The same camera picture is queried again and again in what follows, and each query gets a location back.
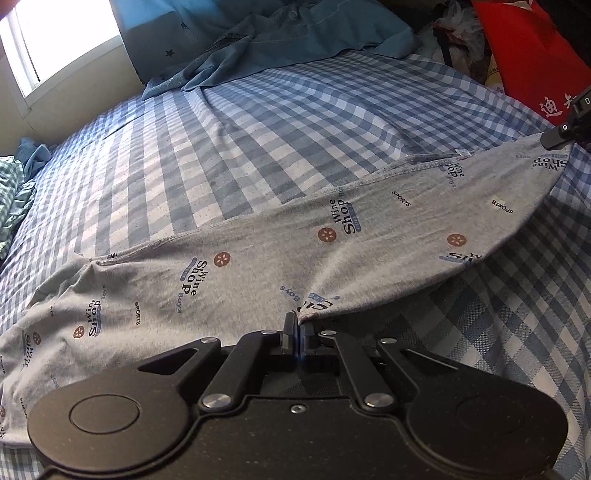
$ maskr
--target plastic bag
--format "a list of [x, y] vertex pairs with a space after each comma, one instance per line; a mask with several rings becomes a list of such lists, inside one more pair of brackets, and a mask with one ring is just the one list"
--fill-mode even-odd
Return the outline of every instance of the plastic bag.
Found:
[[485, 49], [484, 30], [473, 8], [462, 9], [457, 0], [451, 0], [445, 16], [434, 25], [449, 30], [454, 37], [465, 43], [472, 62], [482, 60]]

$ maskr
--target blue towel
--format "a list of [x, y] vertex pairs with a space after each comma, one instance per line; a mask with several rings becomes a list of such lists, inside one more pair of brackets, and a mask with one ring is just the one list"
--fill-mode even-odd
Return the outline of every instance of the blue towel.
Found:
[[190, 91], [219, 85], [347, 49], [378, 46], [376, 53], [402, 58], [419, 45], [412, 29], [375, 0], [289, 4], [269, 16], [248, 15], [194, 60], [164, 69], [150, 80], [142, 98], [180, 87]]
[[24, 181], [29, 181], [49, 162], [51, 152], [46, 145], [37, 146], [31, 138], [22, 137], [14, 158], [24, 166]]

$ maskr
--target wall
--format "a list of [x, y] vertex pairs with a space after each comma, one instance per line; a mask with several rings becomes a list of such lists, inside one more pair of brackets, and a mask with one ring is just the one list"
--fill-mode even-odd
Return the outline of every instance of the wall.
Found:
[[[4, 51], [0, 44], [0, 62]], [[11, 155], [20, 137], [60, 143], [100, 113], [141, 93], [143, 85], [123, 45], [83, 66], [48, 91], [21, 115], [9, 88], [10, 72], [0, 70], [0, 155]]]

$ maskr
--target brown circle print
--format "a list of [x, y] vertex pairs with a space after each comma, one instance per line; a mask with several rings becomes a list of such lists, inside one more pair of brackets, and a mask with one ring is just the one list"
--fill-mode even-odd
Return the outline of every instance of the brown circle print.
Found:
[[325, 226], [318, 230], [318, 238], [326, 243], [331, 243], [336, 240], [336, 232], [332, 228]]
[[213, 264], [216, 267], [225, 267], [230, 263], [230, 254], [228, 252], [220, 252], [213, 258]]
[[81, 338], [84, 335], [84, 327], [82, 325], [76, 327], [74, 330], [74, 338]]
[[447, 243], [453, 245], [454, 247], [462, 247], [466, 245], [467, 242], [468, 239], [461, 233], [452, 233], [447, 237]]

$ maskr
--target metal screw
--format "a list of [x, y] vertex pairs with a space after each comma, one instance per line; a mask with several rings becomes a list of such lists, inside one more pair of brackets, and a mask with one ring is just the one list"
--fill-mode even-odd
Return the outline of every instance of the metal screw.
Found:
[[370, 393], [365, 397], [364, 402], [368, 407], [384, 408], [392, 405], [394, 398], [387, 393]]
[[290, 408], [290, 412], [292, 413], [304, 413], [306, 411], [306, 407], [304, 405], [292, 405]]
[[232, 403], [232, 398], [225, 393], [212, 393], [204, 397], [201, 403], [207, 408], [224, 408]]

